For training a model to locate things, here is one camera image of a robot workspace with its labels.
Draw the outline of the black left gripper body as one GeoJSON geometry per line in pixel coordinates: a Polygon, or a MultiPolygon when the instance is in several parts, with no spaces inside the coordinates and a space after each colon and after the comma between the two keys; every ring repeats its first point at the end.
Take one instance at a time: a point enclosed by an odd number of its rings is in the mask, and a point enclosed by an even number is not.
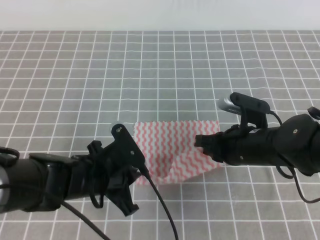
{"type": "Polygon", "coordinates": [[[115,141],[106,147],[98,140],[88,146],[88,154],[73,155],[67,199],[89,197],[102,203],[130,202],[130,165],[115,141]]]}

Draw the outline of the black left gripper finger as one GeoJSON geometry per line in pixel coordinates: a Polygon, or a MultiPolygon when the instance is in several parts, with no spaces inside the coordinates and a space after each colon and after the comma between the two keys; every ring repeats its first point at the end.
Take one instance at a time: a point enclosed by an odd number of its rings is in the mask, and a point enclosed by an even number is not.
{"type": "Polygon", "coordinates": [[[130,186],[141,176],[142,176],[142,173],[140,173],[139,170],[135,167],[123,168],[118,173],[119,181],[124,186],[130,186]]]}
{"type": "Polygon", "coordinates": [[[129,185],[109,190],[107,198],[117,206],[125,217],[131,216],[139,210],[138,205],[133,203],[129,185]]]}

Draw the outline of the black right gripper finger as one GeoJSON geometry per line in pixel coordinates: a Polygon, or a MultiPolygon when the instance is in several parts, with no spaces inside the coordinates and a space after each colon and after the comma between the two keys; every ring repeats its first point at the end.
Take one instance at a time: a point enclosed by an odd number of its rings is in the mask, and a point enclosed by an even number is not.
{"type": "Polygon", "coordinates": [[[223,143],[223,138],[224,132],[210,135],[198,134],[195,136],[194,146],[201,148],[218,148],[223,143]]]}
{"type": "Polygon", "coordinates": [[[218,163],[223,163],[224,159],[221,153],[221,149],[219,147],[204,147],[203,154],[211,157],[211,159],[218,163]]]}

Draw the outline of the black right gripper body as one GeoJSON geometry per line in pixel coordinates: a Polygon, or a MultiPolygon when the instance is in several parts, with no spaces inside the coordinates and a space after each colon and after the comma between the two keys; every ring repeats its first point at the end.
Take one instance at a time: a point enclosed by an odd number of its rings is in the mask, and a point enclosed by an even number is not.
{"type": "Polygon", "coordinates": [[[247,127],[241,133],[240,127],[219,133],[219,159],[231,166],[274,166],[275,149],[272,138],[275,128],[247,127]]]}

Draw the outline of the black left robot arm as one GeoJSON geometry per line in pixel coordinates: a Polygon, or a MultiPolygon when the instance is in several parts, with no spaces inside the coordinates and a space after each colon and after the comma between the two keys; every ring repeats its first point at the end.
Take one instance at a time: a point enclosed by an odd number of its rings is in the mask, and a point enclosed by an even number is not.
{"type": "Polygon", "coordinates": [[[139,147],[117,142],[102,147],[94,140],[87,149],[87,155],[72,157],[31,153],[10,160],[1,154],[0,182],[11,186],[0,191],[0,211],[49,212],[59,209],[62,201],[89,197],[97,209],[108,198],[125,216],[134,214],[139,207],[130,185],[145,165],[139,147]]]}

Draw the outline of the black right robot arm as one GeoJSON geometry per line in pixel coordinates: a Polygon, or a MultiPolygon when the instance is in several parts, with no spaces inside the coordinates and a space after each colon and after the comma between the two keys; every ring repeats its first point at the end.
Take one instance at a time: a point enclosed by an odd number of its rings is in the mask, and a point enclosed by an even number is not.
{"type": "Polygon", "coordinates": [[[305,176],[320,171],[320,111],[295,115],[279,127],[249,126],[251,111],[241,108],[241,123],[224,132],[198,134],[195,147],[219,163],[231,166],[274,166],[297,169],[305,176]]]}

